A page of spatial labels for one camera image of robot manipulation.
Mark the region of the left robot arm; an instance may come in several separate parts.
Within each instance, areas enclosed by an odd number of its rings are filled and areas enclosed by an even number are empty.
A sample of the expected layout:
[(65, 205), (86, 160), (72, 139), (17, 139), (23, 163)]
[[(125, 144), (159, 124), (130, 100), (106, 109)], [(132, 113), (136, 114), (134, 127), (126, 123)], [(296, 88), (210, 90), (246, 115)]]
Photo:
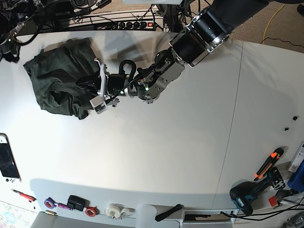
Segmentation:
[(90, 103), (98, 112), (108, 105), (117, 106), (119, 96), (136, 96), (151, 104), (186, 65), (195, 67), (226, 42), (235, 28), (268, 4), (267, 0), (215, 0), (169, 41), (170, 47), (159, 52), (150, 67), (136, 68), (133, 61), (124, 60), (117, 74), (109, 74), (106, 66), (100, 64), (99, 74), (80, 79), (76, 84), (97, 93)]

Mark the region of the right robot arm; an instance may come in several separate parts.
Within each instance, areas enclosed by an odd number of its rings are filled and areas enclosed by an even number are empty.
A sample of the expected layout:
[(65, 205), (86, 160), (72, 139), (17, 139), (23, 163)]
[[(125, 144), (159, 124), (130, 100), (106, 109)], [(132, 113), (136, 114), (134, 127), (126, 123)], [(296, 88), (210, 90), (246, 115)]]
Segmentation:
[(45, 0), (2, 0), (0, 2), (0, 59), (17, 63), (19, 51), (23, 45), (34, 40), (46, 23), (42, 19), (33, 37), (22, 44), (17, 40), (18, 33), (25, 27), (28, 20), (44, 16)]

